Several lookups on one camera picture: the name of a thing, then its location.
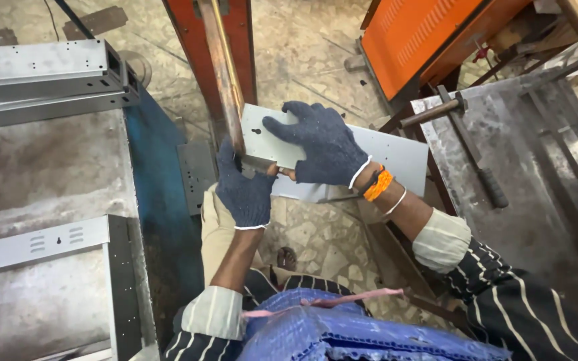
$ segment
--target orange wristband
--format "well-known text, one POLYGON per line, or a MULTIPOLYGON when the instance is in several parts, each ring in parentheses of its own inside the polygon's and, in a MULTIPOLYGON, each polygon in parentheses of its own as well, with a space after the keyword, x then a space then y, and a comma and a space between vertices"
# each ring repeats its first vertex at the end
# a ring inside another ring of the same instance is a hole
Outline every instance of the orange wristband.
POLYGON ((365 199, 370 202, 373 202, 374 199, 378 198, 380 193, 383 193, 392 182, 392 175, 383 167, 381 164, 380 169, 382 170, 381 174, 378 176, 378 182, 375 185, 369 187, 369 189, 363 194, 365 199))

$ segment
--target black rubber grip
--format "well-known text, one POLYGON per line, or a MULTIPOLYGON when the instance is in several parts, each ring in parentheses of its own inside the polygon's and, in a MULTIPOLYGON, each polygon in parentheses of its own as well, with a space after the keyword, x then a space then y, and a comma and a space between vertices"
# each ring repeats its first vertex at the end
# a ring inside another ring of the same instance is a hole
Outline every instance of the black rubber grip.
POLYGON ((503 190, 496 182, 494 175, 492 174, 492 169, 485 168, 479 169, 477 171, 478 178, 483 182, 483 186, 486 188, 487 195, 489 195, 490 200, 496 208, 505 208, 509 205, 503 190))

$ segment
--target person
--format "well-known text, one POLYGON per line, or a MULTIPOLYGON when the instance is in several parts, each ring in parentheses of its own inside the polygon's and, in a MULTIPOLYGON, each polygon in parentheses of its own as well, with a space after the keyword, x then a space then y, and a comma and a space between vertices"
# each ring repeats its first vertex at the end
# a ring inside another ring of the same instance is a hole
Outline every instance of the person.
POLYGON ((263 125, 305 151, 306 160, 287 175, 355 188, 373 201, 413 240, 416 259, 445 275, 452 295, 467 306, 477 341, 373 319, 361 300, 309 306, 352 292, 263 264, 257 248, 270 221, 277 168, 243 176, 226 139, 217 155, 218 183, 204 193, 202 206, 206 288, 175 317, 166 360, 578 360, 578 315, 554 290, 474 239, 463 219, 429 207, 392 179, 334 109, 286 102, 283 111, 298 124, 266 117, 263 125), (242 316, 251 310, 267 316, 242 316))

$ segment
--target blue knit glove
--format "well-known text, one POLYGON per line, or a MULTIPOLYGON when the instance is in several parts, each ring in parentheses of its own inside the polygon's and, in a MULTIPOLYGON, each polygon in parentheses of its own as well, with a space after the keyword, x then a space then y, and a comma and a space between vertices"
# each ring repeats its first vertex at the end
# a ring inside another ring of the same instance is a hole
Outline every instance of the blue knit glove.
POLYGON ((242 175, 229 137, 222 141, 216 160, 220 178, 215 193, 236 220, 236 228, 254 229, 269 224, 271 187, 277 176, 256 172, 253 179, 249 179, 242 175))
POLYGON ((295 165, 296 182, 351 188, 360 170, 369 163, 369 156, 356 144, 341 115, 320 103, 309 106, 296 101, 286 102, 283 111, 298 117, 298 124, 282 124, 269 116, 262 119, 262 124, 279 139, 304 149, 307 159, 298 160, 295 165))

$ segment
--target orange machine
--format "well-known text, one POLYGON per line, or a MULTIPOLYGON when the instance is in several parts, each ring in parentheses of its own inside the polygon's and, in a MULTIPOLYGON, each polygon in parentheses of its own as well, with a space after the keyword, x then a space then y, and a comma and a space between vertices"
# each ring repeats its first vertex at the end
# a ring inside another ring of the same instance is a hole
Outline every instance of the orange machine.
POLYGON ((436 86, 531 0, 382 0, 361 45, 387 100, 436 86))

